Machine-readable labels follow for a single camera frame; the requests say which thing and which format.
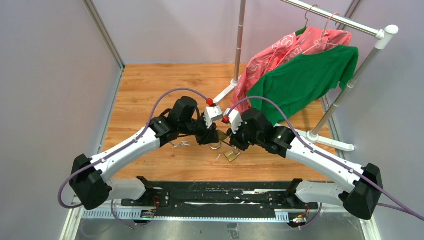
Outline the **small brass padlock with key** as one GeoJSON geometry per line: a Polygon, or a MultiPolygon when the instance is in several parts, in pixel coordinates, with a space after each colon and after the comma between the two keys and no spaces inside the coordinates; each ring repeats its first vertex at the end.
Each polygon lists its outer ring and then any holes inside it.
{"type": "Polygon", "coordinates": [[[225,132],[223,132],[222,130],[217,130],[216,131],[218,139],[219,139],[219,145],[221,146],[222,144],[227,145],[231,148],[234,149],[238,149],[237,146],[230,144],[229,141],[226,141],[226,139],[229,137],[225,132]]]}

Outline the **large brass padlock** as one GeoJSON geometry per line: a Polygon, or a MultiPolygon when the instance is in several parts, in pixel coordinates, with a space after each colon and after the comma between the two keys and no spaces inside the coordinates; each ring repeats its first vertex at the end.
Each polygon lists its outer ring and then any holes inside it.
{"type": "Polygon", "coordinates": [[[241,154],[241,150],[238,149],[238,148],[236,148],[236,147],[234,147],[231,150],[226,151],[224,153],[224,156],[231,163],[234,160],[236,160],[239,157],[240,154],[241,154]]]}

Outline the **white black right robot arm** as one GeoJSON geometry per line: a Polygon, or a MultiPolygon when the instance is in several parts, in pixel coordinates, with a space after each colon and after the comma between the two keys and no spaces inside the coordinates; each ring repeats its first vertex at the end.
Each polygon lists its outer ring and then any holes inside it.
{"type": "Polygon", "coordinates": [[[308,142],[297,131],[273,125],[255,109],[244,113],[227,109],[223,120],[230,124],[229,143],[241,151],[259,146],[272,155],[302,163],[327,176],[332,183],[293,180],[285,195],[286,204],[298,209],[304,203],[323,203],[343,207],[348,213],[370,220],[381,198],[381,170],[368,163],[362,166],[335,156],[308,142]]]}

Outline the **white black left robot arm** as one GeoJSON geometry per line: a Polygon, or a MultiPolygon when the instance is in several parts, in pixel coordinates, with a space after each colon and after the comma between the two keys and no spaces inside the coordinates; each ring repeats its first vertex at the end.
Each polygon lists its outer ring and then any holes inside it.
{"type": "Polygon", "coordinates": [[[139,157],[184,135],[194,136],[200,146],[218,143],[215,121],[222,116],[218,105],[213,103],[200,112],[196,100],[183,96],[172,108],[153,117],[136,134],[113,148],[91,157],[85,154],[77,156],[73,161],[69,186],[80,200],[80,206],[86,210],[119,199],[131,199],[142,207],[149,206],[153,193],[139,177],[125,180],[113,179],[113,176],[139,157]]]}

